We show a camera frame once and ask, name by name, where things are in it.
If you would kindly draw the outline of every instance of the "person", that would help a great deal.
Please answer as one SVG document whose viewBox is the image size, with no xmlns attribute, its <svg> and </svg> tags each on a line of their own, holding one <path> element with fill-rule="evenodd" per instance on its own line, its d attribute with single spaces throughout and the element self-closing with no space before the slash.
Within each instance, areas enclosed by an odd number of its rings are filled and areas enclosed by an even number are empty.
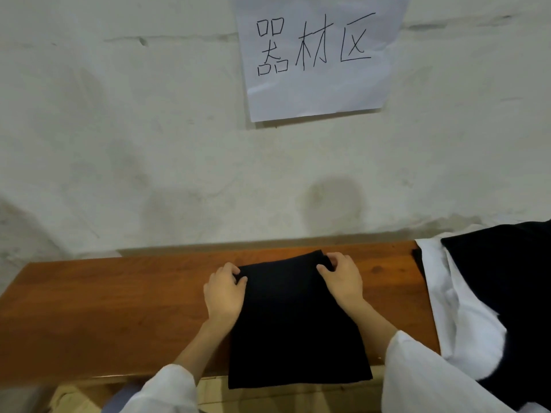
<svg viewBox="0 0 551 413">
<path fill-rule="evenodd" d="M 385 363 L 383 413 L 513 412 L 476 381 L 376 312 L 362 295 L 362 277 L 350 256 L 328 253 L 335 271 L 317 269 L 341 308 L 355 321 L 365 347 Z M 238 319 L 247 278 L 226 263 L 203 287 L 208 320 L 175 361 L 163 367 L 121 413 L 196 413 L 196 386 L 210 357 Z"/>
</svg>

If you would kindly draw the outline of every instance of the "wooden table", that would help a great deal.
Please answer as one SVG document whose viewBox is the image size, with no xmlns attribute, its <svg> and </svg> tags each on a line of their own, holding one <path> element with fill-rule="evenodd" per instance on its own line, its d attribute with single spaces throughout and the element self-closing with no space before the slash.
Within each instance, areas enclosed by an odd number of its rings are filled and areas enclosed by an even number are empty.
<svg viewBox="0 0 551 413">
<path fill-rule="evenodd" d="M 439 351 L 415 242 L 322 247 L 350 255 L 364 297 L 396 327 Z M 113 383 L 174 360 L 207 319 L 203 284 L 225 262 L 245 265 L 319 247 L 195 252 L 33 263 L 0 298 L 0 387 Z M 372 365 L 380 360 L 368 349 Z M 206 375 L 228 368 L 224 343 Z"/>
</svg>

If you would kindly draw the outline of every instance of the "hand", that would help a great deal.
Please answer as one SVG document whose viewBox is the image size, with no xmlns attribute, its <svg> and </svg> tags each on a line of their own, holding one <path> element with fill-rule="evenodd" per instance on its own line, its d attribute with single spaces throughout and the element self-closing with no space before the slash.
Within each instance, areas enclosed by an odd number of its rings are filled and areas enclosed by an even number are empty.
<svg viewBox="0 0 551 413">
<path fill-rule="evenodd" d="M 203 286 L 209 323 L 225 334 L 231 331 L 243 307 L 247 277 L 236 284 L 234 274 L 239 272 L 237 266 L 228 262 L 210 274 L 209 282 Z"/>
<path fill-rule="evenodd" d="M 327 256 L 329 256 L 335 271 L 331 272 L 321 264 L 316 268 L 338 305 L 348 316 L 352 317 L 354 311 L 364 303 L 360 271 L 348 255 L 342 255 L 340 252 L 329 252 Z"/>
</svg>

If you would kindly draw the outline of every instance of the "right hand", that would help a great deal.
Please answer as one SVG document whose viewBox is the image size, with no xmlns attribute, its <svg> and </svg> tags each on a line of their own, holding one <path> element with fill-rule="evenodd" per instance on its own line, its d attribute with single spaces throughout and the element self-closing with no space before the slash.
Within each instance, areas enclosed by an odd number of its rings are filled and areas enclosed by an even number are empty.
<svg viewBox="0 0 551 413">
<path fill-rule="evenodd" d="M 327 288 L 337 304 L 341 306 L 348 316 L 352 317 L 354 311 L 364 303 L 362 276 L 358 267 L 348 255 L 340 252 L 328 252 L 334 272 L 329 271 L 323 265 L 316 266 L 327 284 Z"/>
</svg>

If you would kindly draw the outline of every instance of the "pile of clothing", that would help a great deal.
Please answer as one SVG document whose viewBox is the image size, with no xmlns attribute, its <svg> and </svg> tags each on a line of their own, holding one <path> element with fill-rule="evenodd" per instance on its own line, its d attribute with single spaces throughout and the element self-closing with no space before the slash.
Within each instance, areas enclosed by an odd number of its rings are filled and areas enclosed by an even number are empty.
<svg viewBox="0 0 551 413">
<path fill-rule="evenodd" d="M 514 410 L 551 411 L 551 220 L 417 244 L 444 359 Z"/>
</svg>

